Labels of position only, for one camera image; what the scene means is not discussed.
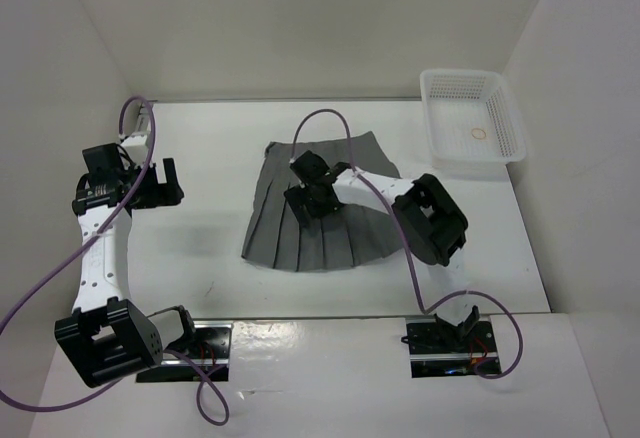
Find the grey pleated skirt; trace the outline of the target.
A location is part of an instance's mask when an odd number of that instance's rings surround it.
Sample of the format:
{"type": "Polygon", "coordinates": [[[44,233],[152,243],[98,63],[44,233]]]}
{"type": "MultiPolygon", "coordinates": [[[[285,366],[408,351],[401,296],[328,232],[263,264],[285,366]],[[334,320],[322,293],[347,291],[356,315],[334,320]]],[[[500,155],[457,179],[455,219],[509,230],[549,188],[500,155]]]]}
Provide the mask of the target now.
{"type": "Polygon", "coordinates": [[[292,152],[310,150],[334,165],[348,160],[344,139],[292,145],[272,142],[264,152],[257,179],[253,211],[241,257],[286,272],[326,272],[365,265],[401,249],[391,218],[356,205],[347,205],[302,228],[286,203],[284,192],[298,184],[289,168],[292,152]]]}

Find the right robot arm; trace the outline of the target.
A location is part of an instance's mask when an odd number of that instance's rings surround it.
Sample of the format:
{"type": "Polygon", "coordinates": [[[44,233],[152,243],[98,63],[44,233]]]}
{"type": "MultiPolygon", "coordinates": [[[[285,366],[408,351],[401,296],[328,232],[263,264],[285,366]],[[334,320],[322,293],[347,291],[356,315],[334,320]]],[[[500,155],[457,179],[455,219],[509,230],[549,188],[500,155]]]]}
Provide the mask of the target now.
{"type": "Polygon", "coordinates": [[[425,307],[416,274],[415,260],[448,278],[462,273],[468,220],[438,178],[432,174],[414,180],[394,178],[345,162],[331,167],[311,151],[291,159],[289,167],[299,184],[284,197],[301,227],[351,205],[388,215],[407,258],[418,307],[434,316],[441,345],[459,351],[472,340],[472,328],[479,320],[477,307],[440,316],[436,310],[446,300],[425,307]]]}

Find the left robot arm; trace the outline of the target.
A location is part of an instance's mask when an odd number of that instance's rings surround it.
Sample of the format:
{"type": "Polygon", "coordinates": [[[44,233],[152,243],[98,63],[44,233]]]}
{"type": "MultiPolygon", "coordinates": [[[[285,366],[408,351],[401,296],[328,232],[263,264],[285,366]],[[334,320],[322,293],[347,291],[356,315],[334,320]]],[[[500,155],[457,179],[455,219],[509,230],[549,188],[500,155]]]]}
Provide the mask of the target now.
{"type": "Polygon", "coordinates": [[[184,193],[173,159],[163,161],[166,180],[146,160],[150,146],[139,134],[83,152],[82,175],[72,202],[87,250],[69,317],[54,327],[58,345],[90,388],[160,365],[163,345],[180,358],[198,348],[199,333],[185,323],[161,334],[131,301],[128,240],[135,210],[177,206],[184,193]]]}

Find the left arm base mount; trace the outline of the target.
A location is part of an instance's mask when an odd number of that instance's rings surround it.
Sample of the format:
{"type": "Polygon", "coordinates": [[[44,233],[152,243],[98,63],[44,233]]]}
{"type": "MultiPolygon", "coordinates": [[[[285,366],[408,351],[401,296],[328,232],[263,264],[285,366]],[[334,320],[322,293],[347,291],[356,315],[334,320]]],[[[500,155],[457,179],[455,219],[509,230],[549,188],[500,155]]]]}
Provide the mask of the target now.
{"type": "MultiPolygon", "coordinates": [[[[194,342],[182,353],[191,359],[213,382],[227,382],[233,324],[222,321],[195,321],[194,342]]],[[[157,368],[136,375],[137,383],[191,383],[200,376],[184,360],[164,355],[157,368]]]]}

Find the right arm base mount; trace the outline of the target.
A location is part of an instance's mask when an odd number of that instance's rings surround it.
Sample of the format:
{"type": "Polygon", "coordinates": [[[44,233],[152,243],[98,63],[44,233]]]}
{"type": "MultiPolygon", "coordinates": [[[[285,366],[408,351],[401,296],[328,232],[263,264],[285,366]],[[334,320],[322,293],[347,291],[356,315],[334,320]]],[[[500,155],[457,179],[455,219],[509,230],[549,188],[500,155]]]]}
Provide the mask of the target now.
{"type": "Polygon", "coordinates": [[[457,343],[447,343],[434,319],[406,321],[400,338],[409,354],[413,378],[474,376],[477,371],[495,376],[502,372],[493,328],[481,319],[457,343]]]}

